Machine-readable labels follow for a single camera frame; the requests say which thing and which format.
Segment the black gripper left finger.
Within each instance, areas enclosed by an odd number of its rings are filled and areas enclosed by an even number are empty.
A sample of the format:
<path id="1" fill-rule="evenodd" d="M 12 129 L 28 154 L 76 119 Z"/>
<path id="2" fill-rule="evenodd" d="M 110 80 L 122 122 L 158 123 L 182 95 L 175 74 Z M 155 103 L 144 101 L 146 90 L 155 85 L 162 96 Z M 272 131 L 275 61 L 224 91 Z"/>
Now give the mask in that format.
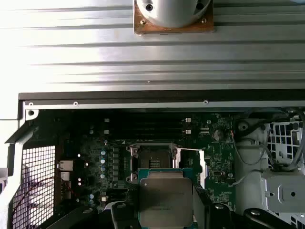
<path id="1" fill-rule="evenodd" d="M 102 212 L 94 207 L 78 207 L 64 216 L 52 216 L 44 229 L 140 229 L 131 205 L 117 201 Z"/>

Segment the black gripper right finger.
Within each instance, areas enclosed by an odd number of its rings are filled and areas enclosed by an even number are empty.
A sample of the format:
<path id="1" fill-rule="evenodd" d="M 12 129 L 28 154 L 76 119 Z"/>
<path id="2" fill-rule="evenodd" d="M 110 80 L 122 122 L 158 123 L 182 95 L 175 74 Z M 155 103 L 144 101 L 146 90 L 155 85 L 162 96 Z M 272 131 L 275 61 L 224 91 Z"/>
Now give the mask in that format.
<path id="1" fill-rule="evenodd" d="M 211 204 L 204 208 L 199 219 L 201 229 L 296 229 L 269 212 L 248 208 L 239 215 L 224 204 Z"/>

